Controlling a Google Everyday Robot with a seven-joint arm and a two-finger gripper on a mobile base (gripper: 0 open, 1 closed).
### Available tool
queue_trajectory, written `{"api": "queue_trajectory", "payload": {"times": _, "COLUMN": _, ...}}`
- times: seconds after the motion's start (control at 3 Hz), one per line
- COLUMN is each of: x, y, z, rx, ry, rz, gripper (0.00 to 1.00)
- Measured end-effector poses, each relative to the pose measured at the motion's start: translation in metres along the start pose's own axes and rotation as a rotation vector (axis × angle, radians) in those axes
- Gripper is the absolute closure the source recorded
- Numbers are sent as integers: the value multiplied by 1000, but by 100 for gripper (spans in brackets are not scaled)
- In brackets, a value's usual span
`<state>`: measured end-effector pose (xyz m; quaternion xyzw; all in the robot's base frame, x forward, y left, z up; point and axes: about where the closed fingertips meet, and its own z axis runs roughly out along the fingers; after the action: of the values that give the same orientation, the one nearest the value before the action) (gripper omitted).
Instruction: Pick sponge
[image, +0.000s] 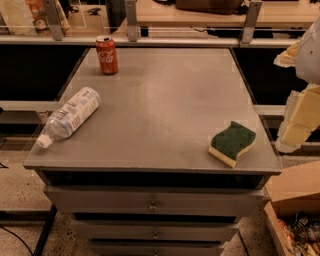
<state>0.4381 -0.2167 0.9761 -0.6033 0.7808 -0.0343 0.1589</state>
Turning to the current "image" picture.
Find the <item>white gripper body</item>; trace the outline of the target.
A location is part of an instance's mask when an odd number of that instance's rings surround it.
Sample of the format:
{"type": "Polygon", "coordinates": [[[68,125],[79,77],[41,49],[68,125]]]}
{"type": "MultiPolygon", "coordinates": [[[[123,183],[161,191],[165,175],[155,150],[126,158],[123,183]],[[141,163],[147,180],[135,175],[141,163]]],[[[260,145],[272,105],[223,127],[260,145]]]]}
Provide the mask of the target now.
{"type": "Polygon", "coordinates": [[[308,83],[320,83],[320,17],[299,42],[295,69],[300,79],[308,83]]]}

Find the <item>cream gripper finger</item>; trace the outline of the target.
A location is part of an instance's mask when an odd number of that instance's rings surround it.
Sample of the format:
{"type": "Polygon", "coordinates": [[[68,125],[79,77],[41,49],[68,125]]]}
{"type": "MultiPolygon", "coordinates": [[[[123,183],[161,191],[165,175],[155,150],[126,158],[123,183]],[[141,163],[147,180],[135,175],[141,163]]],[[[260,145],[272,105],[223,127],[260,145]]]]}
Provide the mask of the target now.
{"type": "Polygon", "coordinates": [[[319,126],[320,85],[308,84],[302,92],[292,91],[277,134],[277,150],[282,153],[294,152],[319,126]]]}
{"type": "Polygon", "coordinates": [[[283,68],[294,67],[296,64],[298,45],[299,43],[295,42],[294,44],[289,46],[285,51],[277,55],[274,59],[274,64],[283,68]]]}

